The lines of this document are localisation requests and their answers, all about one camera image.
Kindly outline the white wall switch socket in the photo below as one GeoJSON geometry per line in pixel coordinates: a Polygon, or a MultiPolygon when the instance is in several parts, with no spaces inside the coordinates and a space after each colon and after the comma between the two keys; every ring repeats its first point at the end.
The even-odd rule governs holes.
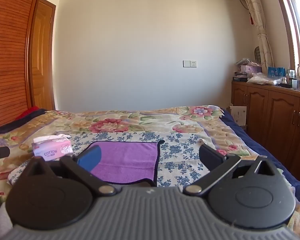
{"type": "Polygon", "coordinates": [[[183,60],[184,68],[197,68],[197,61],[195,60],[183,60]]]}

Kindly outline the navy blue bed sheet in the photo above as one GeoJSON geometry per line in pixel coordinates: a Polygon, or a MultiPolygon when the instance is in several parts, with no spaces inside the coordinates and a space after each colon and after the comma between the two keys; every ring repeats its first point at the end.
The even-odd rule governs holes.
{"type": "Polygon", "coordinates": [[[262,145],[260,145],[258,142],[254,141],[245,131],[238,126],[238,124],[235,123],[233,117],[231,114],[226,110],[222,109],[224,111],[224,115],[221,117],[222,122],[224,122],[226,125],[230,126],[230,128],[234,131],[234,133],[239,136],[244,143],[254,150],[256,153],[260,155],[265,155],[275,164],[277,168],[281,168],[283,170],[283,174],[285,175],[286,179],[292,184],[293,187],[295,187],[296,191],[296,198],[300,201],[300,181],[297,180],[283,165],[280,161],[278,161],[271,153],[269,153],[262,145]]]}

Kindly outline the plastic bag on cabinet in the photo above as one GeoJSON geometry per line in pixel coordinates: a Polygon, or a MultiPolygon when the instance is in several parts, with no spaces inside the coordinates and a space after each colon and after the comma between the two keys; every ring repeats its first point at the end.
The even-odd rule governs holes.
{"type": "Polygon", "coordinates": [[[282,78],[277,76],[268,77],[263,73],[253,73],[252,77],[247,81],[247,83],[276,86],[282,83],[282,78]]]}

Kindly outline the patterned beige curtain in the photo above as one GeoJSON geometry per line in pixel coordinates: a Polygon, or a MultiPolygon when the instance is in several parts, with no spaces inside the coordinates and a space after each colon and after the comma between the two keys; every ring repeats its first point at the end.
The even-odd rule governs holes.
{"type": "Polygon", "coordinates": [[[254,26],[257,30],[258,46],[260,49],[261,67],[263,74],[267,73],[268,67],[273,67],[273,55],[266,32],[266,19],[261,0],[245,0],[254,26]]]}

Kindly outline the red blanket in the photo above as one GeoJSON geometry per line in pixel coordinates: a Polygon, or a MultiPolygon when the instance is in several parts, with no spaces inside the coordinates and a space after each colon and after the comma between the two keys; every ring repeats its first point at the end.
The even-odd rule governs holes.
{"type": "Polygon", "coordinates": [[[37,107],[37,106],[30,107],[30,108],[28,108],[26,111],[24,111],[23,113],[21,113],[21,115],[17,116],[17,117],[15,118],[15,120],[22,119],[22,118],[28,116],[29,114],[31,114],[31,113],[33,113],[33,112],[35,112],[35,111],[38,111],[38,110],[40,110],[40,108],[37,107]]]}

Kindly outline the green woven fan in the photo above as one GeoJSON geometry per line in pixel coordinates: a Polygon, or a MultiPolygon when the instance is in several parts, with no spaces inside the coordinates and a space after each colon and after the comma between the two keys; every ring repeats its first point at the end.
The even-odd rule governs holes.
{"type": "Polygon", "coordinates": [[[261,65],[262,63],[262,60],[261,60],[261,53],[260,53],[260,48],[259,46],[257,46],[255,49],[254,49],[254,57],[255,57],[255,62],[259,65],[261,65]]]}

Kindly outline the pink box on cabinet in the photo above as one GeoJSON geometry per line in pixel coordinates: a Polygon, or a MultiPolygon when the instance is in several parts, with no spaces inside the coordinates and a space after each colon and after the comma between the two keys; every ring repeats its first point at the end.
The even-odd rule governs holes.
{"type": "Polygon", "coordinates": [[[241,72],[246,73],[249,78],[251,78],[254,74],[261,73],[261,66],[250,66],[250,65],[241,65],[241,72]]]}

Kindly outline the wooden sideboard cabinet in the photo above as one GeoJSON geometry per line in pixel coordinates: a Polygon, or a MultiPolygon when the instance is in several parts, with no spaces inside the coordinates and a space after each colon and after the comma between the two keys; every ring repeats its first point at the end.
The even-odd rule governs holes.
{"type": "Polygon", "coordinates": [[[247,134],[300,181],[300,90],[234,81],[231,103],[247,107],[247,134]]]}

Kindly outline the floral bed quilt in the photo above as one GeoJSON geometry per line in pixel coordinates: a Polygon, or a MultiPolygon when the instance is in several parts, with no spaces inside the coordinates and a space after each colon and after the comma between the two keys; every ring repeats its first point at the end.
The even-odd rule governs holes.
{"type": "Polygon", "coordinates": [[[300,182],[214,105],[0,128],[0,239],[300,239],[300,182]]]}

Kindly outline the pink cotton tissue pack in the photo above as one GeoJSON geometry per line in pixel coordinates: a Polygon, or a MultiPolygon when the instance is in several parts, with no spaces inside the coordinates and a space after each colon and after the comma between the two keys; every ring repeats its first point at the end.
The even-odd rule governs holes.
{"type": "Polygon", "coordinates": [[[45,161],[52,161],[72,154],[71,136],[66,134],[47,135],[33,139],[32,150],[36,157],[42,157],[45,161]]]}

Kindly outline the blue floral white cloth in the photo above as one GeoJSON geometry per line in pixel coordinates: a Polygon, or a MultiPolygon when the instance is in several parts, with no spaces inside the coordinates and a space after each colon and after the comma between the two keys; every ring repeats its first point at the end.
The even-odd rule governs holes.
{"type": "Polygon", "coordinates": [[[185,186],[207,174],[200,161],[206,134],[181,132],[101,132],[50,136],[33,143],[34,155],[57,161],[69,155],[92,175],[111,184],[148,180],[156,186],[185,186]]]}

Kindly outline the blue gift box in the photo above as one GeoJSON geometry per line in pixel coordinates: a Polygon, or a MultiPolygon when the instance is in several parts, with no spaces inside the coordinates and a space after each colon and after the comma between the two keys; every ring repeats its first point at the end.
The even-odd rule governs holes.
{"type": "Polygon", "coordinates": [[[285,77],[286,69],[283,67],[268,67],[267,77],[285,77]]]}

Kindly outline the white cardboard box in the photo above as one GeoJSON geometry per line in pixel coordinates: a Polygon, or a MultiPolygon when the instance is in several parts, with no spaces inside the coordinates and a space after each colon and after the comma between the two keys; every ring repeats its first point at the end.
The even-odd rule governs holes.
{"type": "Polygon", "coordinates": [[[238,126],[245,126],[247,122],[247,107],[246,106],[229,106],[229,111],[238,126]]]}

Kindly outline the wooden door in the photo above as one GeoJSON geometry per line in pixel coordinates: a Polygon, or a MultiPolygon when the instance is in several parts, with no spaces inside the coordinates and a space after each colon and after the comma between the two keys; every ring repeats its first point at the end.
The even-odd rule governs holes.
{"type": "Polygon", "coordinates": [[[33,105],[55,109],[52,81],[52,38],[56,6],[38,0],[31,37],[30,69],[33,105]]]}

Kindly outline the purple grey microfibre towel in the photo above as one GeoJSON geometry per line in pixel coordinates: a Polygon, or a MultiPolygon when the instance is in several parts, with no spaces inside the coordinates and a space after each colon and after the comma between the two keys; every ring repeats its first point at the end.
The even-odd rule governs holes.
{"type": "Polygon", "coordinates": [[[151,186],[157,186],[160,146],[163,143],[163,140],[93,142],[89,146],[100,146],[102,157],[91,173],[111,184],[129,185],[147,182],[151,186]]]}

